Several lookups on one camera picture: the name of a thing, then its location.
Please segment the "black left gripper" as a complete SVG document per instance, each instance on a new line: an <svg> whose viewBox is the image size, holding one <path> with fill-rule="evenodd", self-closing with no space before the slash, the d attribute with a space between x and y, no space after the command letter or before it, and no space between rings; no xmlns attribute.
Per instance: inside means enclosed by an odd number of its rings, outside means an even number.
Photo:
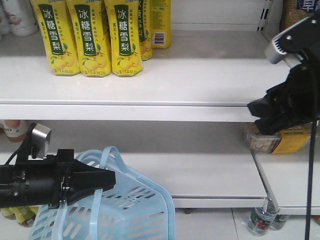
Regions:
<svg viewBox="0 0 320 240"><path fill-rule="evenodd" d="M76 160L73 149L59 149L54 160L52 209L57 209L61 203L70 206L92 196L98 189L107 191L113 189L116 184L114 171L96 168Z"/></svg>

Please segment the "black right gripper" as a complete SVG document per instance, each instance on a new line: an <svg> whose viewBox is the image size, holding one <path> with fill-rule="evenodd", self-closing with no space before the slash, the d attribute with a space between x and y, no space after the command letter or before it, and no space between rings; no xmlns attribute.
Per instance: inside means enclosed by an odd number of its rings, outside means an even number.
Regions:
<svg viewBox="0 0 320 240"><path fill-rule="evenodd" d="M305 48L286 80L247 104L259 132L273 135L320 119L320 49Z"/></svg>

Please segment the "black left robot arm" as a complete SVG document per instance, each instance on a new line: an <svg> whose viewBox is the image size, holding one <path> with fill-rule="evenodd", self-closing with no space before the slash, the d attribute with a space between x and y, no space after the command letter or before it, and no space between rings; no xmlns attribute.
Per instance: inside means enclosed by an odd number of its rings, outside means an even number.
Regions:
<svg viewBox="0 0 320 240"><path fill-rule="evenodd" d="M72 205L96 190L108 191L115 185L114 171L80 162L72 149L59 149L43 160L1 165L0 206L48 205L56 209L62 202Z"/></svg>

